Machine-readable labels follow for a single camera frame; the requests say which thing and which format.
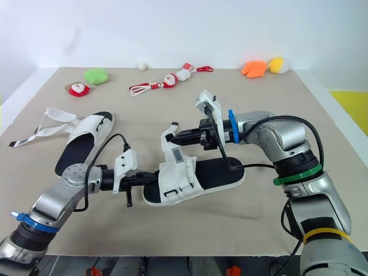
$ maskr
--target orange plush toy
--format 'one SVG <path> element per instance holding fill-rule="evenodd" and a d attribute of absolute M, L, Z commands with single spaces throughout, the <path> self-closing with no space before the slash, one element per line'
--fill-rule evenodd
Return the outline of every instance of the orange plush toy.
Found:
<path fill-rule="evenodd" d="M 241 73 L 248 78 L 263 76 L 267 70 L 267 63 L 263 61 L 247 62 Z"/>

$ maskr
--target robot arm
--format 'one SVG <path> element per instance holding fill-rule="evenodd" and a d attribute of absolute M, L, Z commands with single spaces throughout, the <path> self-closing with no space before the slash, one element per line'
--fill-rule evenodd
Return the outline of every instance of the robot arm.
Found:
<path fill-rule="evenodd" d="M 256 144 L 278 174 L 274 184 L 281 186 L 289 198 L 286 215 L 291 234 L 304 242 L 300 275 L 368 275 L 364 256 L 349 238 L 350 215 L 332 180 L 323 170 L 321 145 L 322 164 L 310 149 L 301 121 L 314 127 L 301 118 L 274 116 L 263 111 L 234 116 L 230 110 L 229 120 L 222 120 L 218 115 L 212 115 L 218 114 L 216 109 L 220 108 L 214 102 L 216 97 L 206 90 L 202 92 L 196 106 L 208 118 L 202 119 L 197 129 L 179 132 L 171 142 L 201 144 L 204 150 L 224 147 L 223 141 Z M 211 123 L 214 118 L 217 126 Z"/>
<path fill-rule="evenodd" d="M 114 169 L 93 166 L 88 173 L 86 164 L 66 168 L 61 178 L 41 194 L 28 213 L 12 212 L 20 224 L 0 243 L 0 275 L 32 275 L 33 266 L 46 254 L 48 245 L 76 210 L 85 192 L 125 191 L 127 207 L 132 206 L 132 186 L 157 181 L 156 175 L 148 172 L 132 175 L 135 169 L 137 158 L 132 149 L 116 158 Z"/>

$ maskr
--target cardboard sheet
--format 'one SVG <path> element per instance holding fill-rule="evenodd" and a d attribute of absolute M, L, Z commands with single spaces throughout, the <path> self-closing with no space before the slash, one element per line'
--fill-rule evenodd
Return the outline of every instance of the cardboard sheet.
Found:
<path fill-rule="evenodd" d="M 215 70 L 194 74 L 173 89 L 157 89 L 131 97 L 129 86 L 160 81 L 175 70 L 140 72 L 108 68 L 107 83 L 92 87 L 85 97 L 72 97 L 64 87 L 83 79 L 85 70 L 59 69 L 0 137 L 0 239 L 18 224 L 10 212 L 27 212 L 42 191 L 57 180 L 54 168 L 68 140 L 67 134 L 36 139 L 18 148 L 7 146 L 10 141 L 33 133 L 45 107 L 60 108 L 81 117 L 99 111 L 112 112 L 116 117 L 112 133 L 124 134 L 138 152 L 141 168 L 153 172 L 164 160 L 161 133 L 172 121 L 179 122 L 179 129 L 198 127 L 203 116 L 194 102 L 203 89 L 208 89 L 221 102 L 224 118 L 228 109 L 235 113 L 269 110 L 300 116 L 315 125 L 324 145 L 325 169 L 350 211 L 351 238 L 360 250 L 368 250 L 368 216 L 364 212 L 368 169 L 294 72 L 247 79 L 239 70 Z M 318 155 L 309 132 L 308 138 Z M 226 149 L 229 156 L 244 164 L 269 163 L 253 145 L 232 144 Z M 116 139 L 97 163 L 112 166 L 121 151 L 121 142 Z M 220 157 L 218 150 L 204 151 L 199 145 L 187 146 L 183 151 L 199 160 Z M 91 195 L 89 209 L 72 214 L 51 243 L 48 254 L 289 254 L 297 241 L 282 230 L 279 222 L 286 197 L 272 183 L 276 176 L 268 168 L 249 168 L 246 181 L 239 187 L 167 207 L 145 204 L 140 187 L 133 188 L 132 208 L 125 207 L 124 193 L 112 195 L 105 191 Z"/>

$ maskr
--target white label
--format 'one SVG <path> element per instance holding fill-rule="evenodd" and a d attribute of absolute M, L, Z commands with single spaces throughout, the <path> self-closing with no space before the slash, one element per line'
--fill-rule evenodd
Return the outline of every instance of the white label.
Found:
<path fill-rule="evenodd" d="M 228 131 L 224 132 L 224 136 L 225 136 L 225 141 L 230 141 L 230 134 Z"/>

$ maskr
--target black cable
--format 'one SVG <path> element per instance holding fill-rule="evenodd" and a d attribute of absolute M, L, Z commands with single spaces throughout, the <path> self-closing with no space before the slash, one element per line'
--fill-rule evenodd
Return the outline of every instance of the black cable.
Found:
<path fill-rule="evenodd" d="M 239 166 L 232 166 L 230 164 L 230 161 L 229 161 L 229 158 L 226 156 L 226 152 L 225 152 L 225 149 L 223 147 L 223 144 L 221 142 L 221 139 L 220 139 L 220 135 L 219 135 L 219 132 L 217 130 L 217 127 L 216 127 L 216 123 L 214 121 L 214 118 L 213 118 L 213 115 L 212 115 L 212 112 L 208 112 L 208 117 L 209 117 L 209 120 L 210 120 L 210 123 L 211 123 L 211 126 L 215 132 L 215 137 L 216 137 L 216 141 L 217 141 L 217 144 L 218 144 L 218 147 L 220 149 L 220 152 L 221 152 L 221 155 L 223 156 L 223 159 L 225 161 L 225 164 L 226 164 L 226 167 L 231 170 L 231 171 L 235 171 L 235 170 L 241 170 L 243 168 L 250 168 L 250 167 L 265 167 L 265 168 L 275 168 L 273 165 L 269 165 L 269 164 L 245 164 L 245 165 L 239 165 Z"/>
<path fill-rule="evenodd" d="M 317 129 L 307 120 L 300 118 L 300 117 L 296 117 L 296 116 L 289 116 L 289 115 L 282 115 L 282 116 L 274 116 L 274 117 L 269 117 L 269 118 L 265 118 L 262 119 L 258 122 L 256 122 L 245 134 L 244 134 L 244 139 L 256 128 L 258 127 L 260 124 L 264 123 L 264 122 L 269 122 L 269 121 L 275 121 L 275 120 L 293 120 L 293 121 L 297 121 L 297 122 L 301 122 L 302 124 L 306 125 L 313 133 L 316 142 L 317 142 L 317 146 L 318 146 L 318 151 L 319 151 L 319 156 L 320 156 L 320 164 L 323 168 L 323 164 L 324 164 L 324 153 L 323 153 L 323 146 L 322 146 L 322 141 L 321 141 L 321 137 L 318 134 Z"/>
<path fill-rule="evenodd" d="M 106 147 L 106 145 L 113 140 L 116 136 L 119 136 L 122 138 L 123 142 L 124 142 L 124 152 L 130 148 L 127 140 L 125 139 L 124 135 L 120 134 L 120 133 L 116 133 L 113 136 L 111 136 L 110 138 L 107 139 L 107 141 L 104 142 L 104 144 L 102 145 L 102 147 L 98 150 L 98 152 L 96 153 L 95 157 L 93 158 L 92 162 L 88 165 L 87 170 L 86 170 L 86 176 L 85 176 L 85 206 L 83 208 L 80 209 L 75 209 L 73 212 L 83 212 L 85 210 L 88 209 L 89 206 L 89 201 L 88 201 L 88 177 L 91 171 L 91 168 L 93 167 L 94 163 L 96 162 L 98 156 L 100 155 L 100 153 L 102 152 L 102 150 Z"/>
<path fill-rule="evenodd" d="M 287 206 L 290 204 L 290 200 L 287 200 L 287 202 L 285 203 L 285 205 L 283 206 L 283 209 L 282 209 L 282 212 L 281 212 L 281 226 L 282 228 L 286 231 L 286 233 L 288 233 L 289 235 L 293 236 L 294 235 L 292 234 L 292 232 L 287 229 L 287 227 L 285 226 L 285 222 L 284 222 L 284 219 L 285 219 L 285 212 L 286 212 L 286 208 Z"/>
<path fill-rule="evenodd" d="M 288 257 L 288 259 L 286 260 L 285 263 L 283 263 L 283 265 L 279 268 L 279 270 L 276 271 L 276 273 L 273 276 L 278 276 L 282 270 L 290 263 L 290 261 L 293 259 L 293 257 L 295 256 L 296 252 L 298 251 L 300 245 L 301 245 L 302 241 L 299 240 L 297 245 L 295 246 L 293 252 L 290 254 L 290 256 Z"/>
<path fill-rule="evenodd" d="M 96 262 L 95 262 L 95 263 L 94 263 L 94 265 L 92 265 L 92 266 L 96 266 L 96 265 L 97 265 L 97 263 L 98 263 L 98 261 L 100 260 L 100 258 L 101 258 L 101 257 L 97 257 Z"/>

